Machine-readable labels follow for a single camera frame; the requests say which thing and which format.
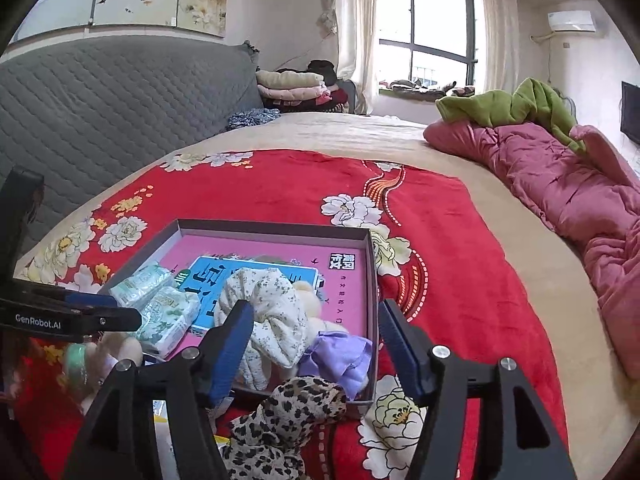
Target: silver bolt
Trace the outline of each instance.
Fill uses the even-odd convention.
[[[131,359],[123,359],[122,361],[118,361],[116,363],[116,370],[119,372],[126,372],[131,368],[133,361]]]
[[[431,349],[431,353],[440,359],[446,359],[451,355],[451,350],[449,350],[446,346],[437,345]]]
[[[200,355],[200,350],[198,350],[195,346],[187,346],[180,355],[183,359],[195,359]]]
[[[503,357],[502,359],[500,359],[500,366],[510,372],[518,367],[516,361],[514,361],[510,357]]]

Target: pink quilt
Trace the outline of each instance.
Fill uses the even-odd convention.
[[[533,123],[430,124],[441,152],[487,166],[553,232],[580,251],[602,318],[629,377],[640,379],[640,181],[593,126],[574,126],[589,159]]]

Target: television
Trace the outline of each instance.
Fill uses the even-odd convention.
[[[622,82],[622,114],[620,131],[640,144],[640,88]]]

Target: blue book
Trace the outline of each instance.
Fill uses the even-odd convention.
[[[231,260],[199,257],[191,267],[178,273],[176,282],[178,289],[185,292],[196,292],[200,298],[200,313],[191,325],[191,332],[202,334],[214,327],[213,311],[218,303],[222,286],[226,279],[238,269],[279,269],[293,283],[300,280],[310,283],[316,288],[318,270],[313,267],[299,267],[283,264],[268,264],[249,260]]]

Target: headboard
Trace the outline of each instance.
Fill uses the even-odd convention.
[[[78,206],[173,150],[262,107],[247,46],[103,36],[0,64],[0,180],[19,164],[45,176],[33,247]]]

